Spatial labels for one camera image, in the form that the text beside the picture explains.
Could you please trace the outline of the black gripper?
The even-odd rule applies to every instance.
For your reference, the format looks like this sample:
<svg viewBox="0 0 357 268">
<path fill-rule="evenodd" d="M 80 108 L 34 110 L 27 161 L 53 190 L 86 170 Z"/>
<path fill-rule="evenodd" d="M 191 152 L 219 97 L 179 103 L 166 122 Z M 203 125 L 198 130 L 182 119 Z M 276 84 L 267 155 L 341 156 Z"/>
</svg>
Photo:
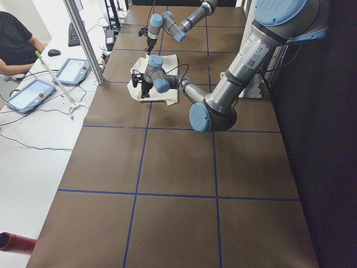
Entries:
<svg viewBox="0 0 357 268">
<path fill-rule="evenodd" d="M 145 52 L 150 54 L 152 52 L 152 49 L 154 48 L 155 44 L 156 44 L 156 39 L 147 37 L 147 46 L 145 48 Z"/>
<path fill-rule="evenodd" d="M 150 94 L 149 91 L 152 89 L 152 83 L 151 82 L 147 82 L 144 78 L 142 79 L 141 82 L 141 90 L 142 90 L 142 94 L 141 94 L 141 98 L 149 98 Z"/>
</svg>

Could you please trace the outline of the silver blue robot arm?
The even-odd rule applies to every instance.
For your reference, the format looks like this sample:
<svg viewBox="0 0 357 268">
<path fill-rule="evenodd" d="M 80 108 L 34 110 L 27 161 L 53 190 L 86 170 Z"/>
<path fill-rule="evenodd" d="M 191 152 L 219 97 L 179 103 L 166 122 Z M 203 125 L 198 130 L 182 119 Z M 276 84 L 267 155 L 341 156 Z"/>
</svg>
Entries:
<svg viewBox="0 0 357 268">
<path fill-rule="evenodd" d="M 162 14 L 154 13 L 150 18 L 149 25 L 142 27 L 138 33 L 139 37 L 145 36 L 147 38 L 145 48 L 147 55 L 151 54 L 156 45 L 161 29 L 167 31 L 177 42 L 182 42 L 188 31 L 203 18 L 211 16 L 215 12 L 217 3 L 217 1 L 201 1 L 201 6 L 180 23 L 175 22 L 171 11 L 165 11 Z"/>
<path fill-rule="evenodd" d="M 198 133 L 228 130 L 237 120 L 234 102 L 277 47 L 326 36 L 329 6 L 329 1 L 257 1 L 252 32 L 212 93 L 184 75 L 167 74 L 158 55 L 149 57 L 143 73 L 132 73 L 132 84 L 141 85 L 143 98 L 152 88 L 158 93 L 169 89 L 183 92 L 193 102 L 189 119 Z"/>
</svg>

